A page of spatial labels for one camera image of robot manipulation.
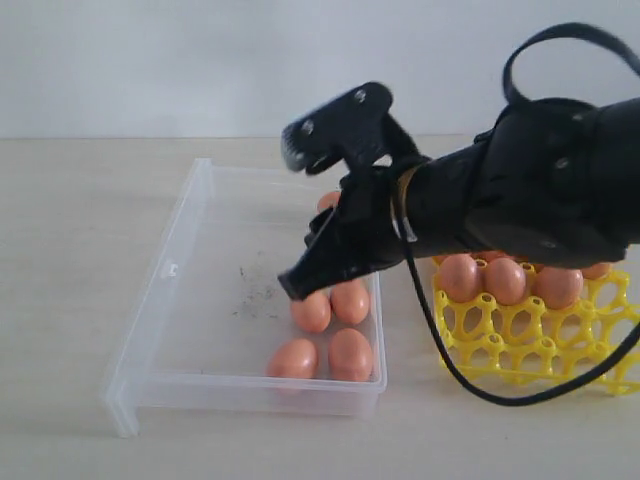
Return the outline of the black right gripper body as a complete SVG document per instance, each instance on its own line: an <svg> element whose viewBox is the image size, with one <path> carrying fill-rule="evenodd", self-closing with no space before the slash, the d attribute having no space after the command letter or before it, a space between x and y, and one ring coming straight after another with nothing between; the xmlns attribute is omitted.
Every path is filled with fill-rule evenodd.
<svg viewBox="0 0 640 480"><path fill-rule="evenodd" d="M393 119L385 122L390 153L340 180L337 206L318 213L299 260L278 276L287 296L302 300L338 283L391 268L403 250L396 219L418 253L430 253L430 159Z"/></svg>

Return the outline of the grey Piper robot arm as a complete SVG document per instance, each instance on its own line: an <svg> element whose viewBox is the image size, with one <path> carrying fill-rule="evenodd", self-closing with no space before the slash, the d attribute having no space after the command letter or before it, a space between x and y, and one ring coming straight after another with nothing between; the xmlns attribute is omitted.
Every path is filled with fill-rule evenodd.
<svg viewBox="0 0 640 480"><path fill-rule="evenodd" d="M410 257L499 250L551 266L622 260L639 240L639 103L580 110L549 103L566 128L503 111L471 146L430 159L389 103L336 98L283 134L287 163L349 172L336 206L309 225L278 277L294 300Z"/></svg>

